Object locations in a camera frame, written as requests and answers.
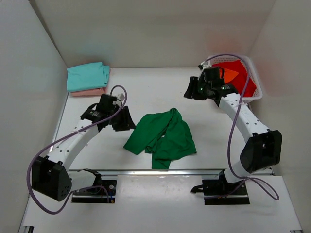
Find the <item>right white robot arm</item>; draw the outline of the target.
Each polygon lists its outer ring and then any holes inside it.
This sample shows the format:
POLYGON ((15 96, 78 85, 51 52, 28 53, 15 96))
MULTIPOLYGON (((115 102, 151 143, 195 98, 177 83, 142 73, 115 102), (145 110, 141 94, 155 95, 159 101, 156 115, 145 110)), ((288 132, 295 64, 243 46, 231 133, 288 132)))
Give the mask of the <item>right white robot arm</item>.
POLYGON ((279 200, 276 190, 266 181, 253 177, 258 170, 280 162, 282 134, 270 130, 251 112, 234 85, 225 83, 223 68, 201 68, 198 77, 192 76, 184 94, 187 99, 213 100, 231 119, 227 145, 228 168, 219 173, 212 185, 195 186, 191 192, 205 192, 208 199, 224 199, 234 194, 246 181, 253 181, 272 199, 279 200), (231 142, 234 129, 242 134, 245 146, 236 163, 231 162, 231 142))

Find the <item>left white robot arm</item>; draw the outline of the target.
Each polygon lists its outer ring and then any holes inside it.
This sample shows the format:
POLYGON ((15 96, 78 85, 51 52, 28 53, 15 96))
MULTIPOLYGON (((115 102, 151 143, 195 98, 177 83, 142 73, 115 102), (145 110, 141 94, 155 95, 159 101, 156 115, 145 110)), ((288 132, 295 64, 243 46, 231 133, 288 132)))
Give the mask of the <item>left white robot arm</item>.
POLYGON ((102 187, 99 172, 84 168, 71 172, 70 166, 88 142, 108 125, 113 130, 134 129, 124 94, 103 94, 98 103, 89 106, 80 116, 74 135, 61 140, 45 157, 38 156, 31 169, 31 188, 56 201, 64 200, 72 191, 86 188, 97 193, 102 187))

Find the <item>green t shirt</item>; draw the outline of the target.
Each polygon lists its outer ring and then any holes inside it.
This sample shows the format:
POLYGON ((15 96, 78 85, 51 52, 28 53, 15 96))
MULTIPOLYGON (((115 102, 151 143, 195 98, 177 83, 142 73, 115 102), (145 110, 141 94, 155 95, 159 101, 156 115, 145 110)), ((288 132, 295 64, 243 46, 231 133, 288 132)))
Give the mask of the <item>green t shirt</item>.
POLYGON ((188 124, 176 108, 156 114, 146 114, 123 146, 139 155, 152 155, 152 169, 169 169, 172 161, 197 153, 188 124))

